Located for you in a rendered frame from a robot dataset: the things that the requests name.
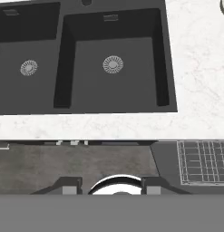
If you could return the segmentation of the white and black round object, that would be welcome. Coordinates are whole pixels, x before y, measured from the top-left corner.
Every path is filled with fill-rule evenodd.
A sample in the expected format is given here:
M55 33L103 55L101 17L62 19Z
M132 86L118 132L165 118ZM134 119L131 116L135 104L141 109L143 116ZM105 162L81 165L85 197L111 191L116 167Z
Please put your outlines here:
M115 195L115 194L140 195L141 178L116 174L103 178L96 182L89 190L89 195Z

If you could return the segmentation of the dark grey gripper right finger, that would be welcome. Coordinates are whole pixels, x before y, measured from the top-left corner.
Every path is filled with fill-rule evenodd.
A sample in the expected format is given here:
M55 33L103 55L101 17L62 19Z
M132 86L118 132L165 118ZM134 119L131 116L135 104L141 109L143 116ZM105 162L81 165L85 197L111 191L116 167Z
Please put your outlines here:
M142 195L190 194L188 191L172 186L162 177L143 177L141 179Z

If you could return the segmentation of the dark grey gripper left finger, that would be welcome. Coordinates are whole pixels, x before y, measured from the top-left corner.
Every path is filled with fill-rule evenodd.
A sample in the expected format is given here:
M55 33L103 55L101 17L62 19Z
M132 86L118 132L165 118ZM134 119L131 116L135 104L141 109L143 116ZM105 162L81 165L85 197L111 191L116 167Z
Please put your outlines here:
M82 195L82 177L60 177L52 186L34 192L34 195Z

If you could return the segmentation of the black double basin sink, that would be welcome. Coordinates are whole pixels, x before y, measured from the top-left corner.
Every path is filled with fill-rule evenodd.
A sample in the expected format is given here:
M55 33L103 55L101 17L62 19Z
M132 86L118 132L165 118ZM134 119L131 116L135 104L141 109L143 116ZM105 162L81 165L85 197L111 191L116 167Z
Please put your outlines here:
M176 110L166 0L0 3L0 115Z

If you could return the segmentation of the dark dishwasher door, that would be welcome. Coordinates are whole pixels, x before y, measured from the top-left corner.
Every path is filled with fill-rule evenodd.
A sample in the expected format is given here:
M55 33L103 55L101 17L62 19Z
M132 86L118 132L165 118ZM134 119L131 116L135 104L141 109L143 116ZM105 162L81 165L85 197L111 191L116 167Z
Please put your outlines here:
M180 162L176 141L155 141L151 145L151 153L159 176L168 183L170 190L180 194L224 195L224 187L180 184Z

